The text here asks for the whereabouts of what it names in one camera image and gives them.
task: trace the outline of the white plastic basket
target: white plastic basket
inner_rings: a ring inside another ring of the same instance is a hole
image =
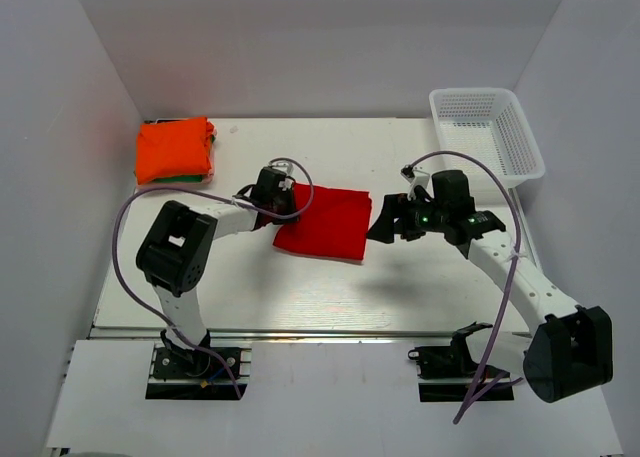
[[[515,94],[506,89],[440,89],[429,95],[442,150],[463,152],[486,164],[507,188],[544,175],[544,162]],[[448,169],[460,169],[475,190],[494,186],[471,162],[445,156]]]

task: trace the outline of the orange cloth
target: orange cloth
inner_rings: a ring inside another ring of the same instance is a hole
[[[210,154],[214,130],[206,117],[142,124],[136,157],[138,184],[176,175],[213,173]]]

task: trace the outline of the folded red cloth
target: folded red cloth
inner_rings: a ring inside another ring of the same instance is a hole
[[[273,245],[296,254],[333,259],[364,259],[371,217],[369,192],[314,186],[311,207],[295,224],[283,225]],[[296,207],[309,200],[310,189],[295,184]]]

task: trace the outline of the white wall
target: white wall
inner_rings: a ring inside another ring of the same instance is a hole
[[[140,116],[77,0],[0,0],[0,40],[0,455],[31,457],[91,323]]]
[[[513,88],[561,0],[80,0],[146,118],[413,115]]]
[[[564,0],[516,93],[547,166],[520,195],[545,271],[614,325],[604,387],[640,455],[640,0]]]

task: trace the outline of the white platform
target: white platform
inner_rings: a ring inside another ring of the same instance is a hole
[[[230,196],[255,180],[274,157],[298,159],[315,183],[369,190],[372,221],[387,193],[405,192],[400,169],[437,150],[430,119],[231,119],[214,121],[216,175],[207,192]],[[428,162],[439,170],[441,162]],[[295,176],[303,180],[297,172]],[[513,229],[504,204],[484,205]],[[134,261],[162,204],[175,199],[200,205],[180,193],[136,201],[120,238],[125,278],[148,303],[157,297]],[[199,284],[205,324],[215,330],[451,331],[473,321],[492,322],[499,290],[442,236],[394,245],[369,242],[362,265],[286,255],[271,243],[275,228],[216,241]],[[160,328],[153,315],[122,291],[108,273],[95,318],[98,328]],[[510,308],[503,328],[526,331]]]
[[[240,402],[146,401],[151,342],[81,341],[49,447],[133,457],[598,457],[620,453],[602,392],[554,404],[528,386],[479,402],[420,403],[410,343],[253,345]]]

